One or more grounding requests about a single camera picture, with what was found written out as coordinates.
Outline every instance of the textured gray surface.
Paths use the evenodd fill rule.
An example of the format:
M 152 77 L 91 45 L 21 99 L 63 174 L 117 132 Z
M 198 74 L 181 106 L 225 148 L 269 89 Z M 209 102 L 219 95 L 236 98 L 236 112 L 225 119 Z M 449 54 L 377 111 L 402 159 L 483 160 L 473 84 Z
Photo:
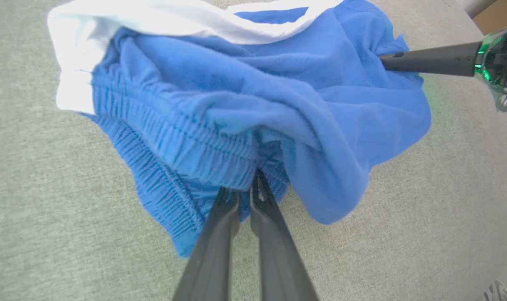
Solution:
M 233 0 L 221 1 L 221 6 Z M 479 40 L 454 0 L 374 0 L 414 49 Z M 185 262 L 98 128 L 55 109 L 53 0 L 0 2 L 0 300 L 167 300 Z M 474 300 L 507 263 L 507 114 L 483 84 L 426 76 L 433 128 L 374 168 L 329 227 L 282 211 L 323 300 Z M 257 300 L 257 244 L 235 239 L 234 300 Z

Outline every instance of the brown object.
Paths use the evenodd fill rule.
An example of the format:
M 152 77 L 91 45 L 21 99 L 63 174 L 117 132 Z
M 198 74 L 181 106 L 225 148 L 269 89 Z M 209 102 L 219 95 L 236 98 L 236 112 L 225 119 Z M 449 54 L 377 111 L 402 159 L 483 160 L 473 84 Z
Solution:
M 496 32 L 507 26 L 507 0 L 497 0 L 473 18 L 483 34 Z

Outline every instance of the blue garment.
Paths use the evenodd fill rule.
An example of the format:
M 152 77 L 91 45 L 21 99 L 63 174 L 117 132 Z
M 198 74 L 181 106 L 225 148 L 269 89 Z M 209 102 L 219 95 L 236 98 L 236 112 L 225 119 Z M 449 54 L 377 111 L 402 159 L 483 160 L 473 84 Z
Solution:
M 306 8 L 244 12 L 294 21 Z M 374 5 L 345 0 L 265 45 L 119 30 L 92 74 L 96 122 L 131 168 L 144 208 L 190 255 L 220 186 L 248 190 L 261 167 L 279 201 L 293 184 L 315 220 L 347 215 L 372 166 L 430 127 L 416 74 L 379 55 L 408 50 Z M 249 213 L 244 193 L 241 220 Z

